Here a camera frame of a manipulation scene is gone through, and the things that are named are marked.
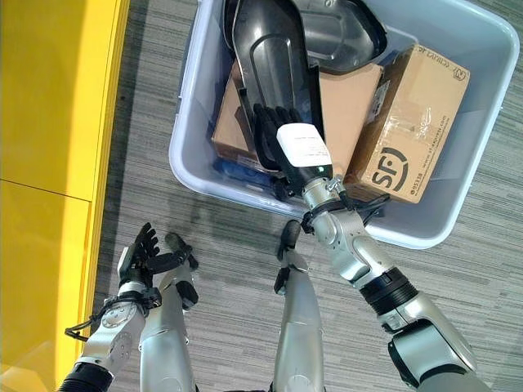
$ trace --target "white label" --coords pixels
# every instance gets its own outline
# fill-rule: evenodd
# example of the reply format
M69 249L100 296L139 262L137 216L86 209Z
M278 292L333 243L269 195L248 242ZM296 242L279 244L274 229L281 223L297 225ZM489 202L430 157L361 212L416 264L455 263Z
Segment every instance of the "white label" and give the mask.
M383 83L374 93L373 103L370 105L369 115L367 116L367 121L365 124L371 123L382 111L383 102L385 101L385 96L387 95L387 90L391 84L390 80Z
M284 124L276 134L279 145L294 167L331 165L329 150L314 125Z

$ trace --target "light blue plastic bin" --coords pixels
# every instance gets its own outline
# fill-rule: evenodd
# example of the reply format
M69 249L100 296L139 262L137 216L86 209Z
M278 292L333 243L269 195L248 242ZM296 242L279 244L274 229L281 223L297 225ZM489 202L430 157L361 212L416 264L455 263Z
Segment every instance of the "light blue plastic bin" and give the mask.
M368 230L402 247L427 248L454 227L472 177L498 116L519 55L519 39L505 20L463 0L367 0L387 28L383 56L414 42L471 71L471 80L427 190L419 204L392 202ZM295 200L282 203L268 191L224 177L212 163L211 134L232 59L221 33L221 1L202 0L194 20L174 122L169 160L185 186L269 212L301 217Z

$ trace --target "brown cardboard box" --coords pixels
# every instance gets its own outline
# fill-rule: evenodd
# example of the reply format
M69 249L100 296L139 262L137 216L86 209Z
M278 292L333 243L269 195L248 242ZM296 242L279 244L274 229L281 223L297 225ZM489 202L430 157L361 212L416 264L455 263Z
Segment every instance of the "brown cardboard box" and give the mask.
M340 76L320 74L325 144L335 175L346 175L381 76L375 64Z
M469 78L421 45L397 56L385 67L345 182L419 202Z
M253 169L264 170L258 162L253 139L248 129L248 121L239 102L238 89L241 87L241 73L238 62L235 61L221 102L220 115L212 135L212 142L220 158Z
M370 64L341 76L320 75L325 140L335 174L346 174L381 74L382 67ZM212 141L219 157L263 170L240 107L239 87L241 75L235 62Z

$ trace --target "yellow wall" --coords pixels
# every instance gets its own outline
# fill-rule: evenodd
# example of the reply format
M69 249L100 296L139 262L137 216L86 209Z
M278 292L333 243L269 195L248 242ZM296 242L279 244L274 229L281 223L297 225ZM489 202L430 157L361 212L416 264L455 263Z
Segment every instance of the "yellow wall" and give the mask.
M55 390L92 312L128 0L2 0L0 385Z

